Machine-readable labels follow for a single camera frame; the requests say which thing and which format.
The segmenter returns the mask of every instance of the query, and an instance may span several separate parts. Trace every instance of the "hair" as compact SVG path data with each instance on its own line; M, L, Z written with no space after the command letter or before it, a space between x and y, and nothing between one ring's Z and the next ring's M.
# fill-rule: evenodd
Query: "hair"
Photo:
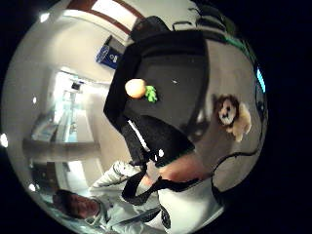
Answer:
M218 111L220 111L220 110L222 109L223 103L224 103L227 99L229 99L229 100L232 102L232 104L236 107L236 115L235 115L235 117L234 117L234 119L233 119L233 122L232 122L230 125L224 126L223 123L221 122L219 116L218 116ZM222 95L222 96L220 96L218 99L215 98L215 100L214 100L214 115L215 115L215 117L216 117L217 122L218 122L220 125L224 126L224 127L231 127L231 126L233 125L233 123L234 123L234 122L239 118L239 116L240 116L239 106L240 106L239 100L237 100L237 98L234 97L234 96L232 96L232 95L226 95L226 96L225 96L225 95Z
M65 215L75 217L75 218L81 218L77 214L74 214L70 207L71 195L73 194L76 194L76 193L73 193L64 189L59 189L56 192L56 194L54 194L52 197L53 205L55 206L56 209L58 209L60 212L62 212Z

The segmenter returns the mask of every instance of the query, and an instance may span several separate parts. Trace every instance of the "teddy bear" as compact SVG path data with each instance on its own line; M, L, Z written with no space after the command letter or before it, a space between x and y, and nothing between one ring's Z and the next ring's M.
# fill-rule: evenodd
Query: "teddy bear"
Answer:
M251 130L252 117L249 109L232 95L219 97L216 100L214 112L218 122L226 132L234 135L237 142L241 142L243 135Z

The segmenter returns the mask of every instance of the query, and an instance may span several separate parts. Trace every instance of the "ceiling light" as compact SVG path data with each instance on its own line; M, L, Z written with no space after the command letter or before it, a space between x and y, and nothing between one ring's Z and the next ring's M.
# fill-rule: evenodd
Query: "ceiling light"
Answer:
M40 16L40 22L46 21L50 16L50 13L44 13Z
M5 148L7 148L9 146L9 142L8 142L7 136L5 134L0 136L0 143Z
M36 191L36 187L35 187L35 185L33 185L32 183L29 184L28 188L29 188L29 190L32 191L32 192Z

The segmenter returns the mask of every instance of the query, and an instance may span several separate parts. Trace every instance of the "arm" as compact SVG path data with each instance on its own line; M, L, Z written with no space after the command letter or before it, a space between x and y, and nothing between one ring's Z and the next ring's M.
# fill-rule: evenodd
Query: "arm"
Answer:
M120 222L112 226L112 230L119 234L166 234L164 230L153 228L141 221L136 222Z

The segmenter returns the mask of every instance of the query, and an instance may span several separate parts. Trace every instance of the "person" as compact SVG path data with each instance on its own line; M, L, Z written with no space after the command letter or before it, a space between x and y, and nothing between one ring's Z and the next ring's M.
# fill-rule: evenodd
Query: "person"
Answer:
M159 212L157 199L142 206L132 206L119 197L105 194L84 197L68 190L60 189L53 196L53 204L63 214L84 219L94 228L123 234L164 234L164 230L147 225Z

